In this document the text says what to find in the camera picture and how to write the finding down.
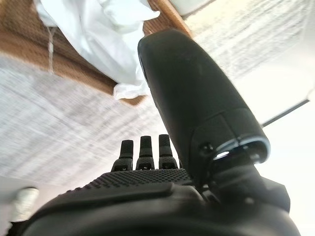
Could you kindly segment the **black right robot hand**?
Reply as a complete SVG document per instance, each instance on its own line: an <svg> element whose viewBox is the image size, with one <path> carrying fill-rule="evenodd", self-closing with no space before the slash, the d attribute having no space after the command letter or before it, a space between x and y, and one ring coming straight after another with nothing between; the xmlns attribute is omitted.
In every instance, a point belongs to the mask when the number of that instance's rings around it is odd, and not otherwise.
<svg viewBox="0 0 315 236"><path fill-rule="evenodd" d="M18 235L299 235L285 186L256 169L270 142L211 57L177 30L144 37L138 55L167 129L159 168L148 138L136 168L123 142L111 172L46 203Z"/></svg>

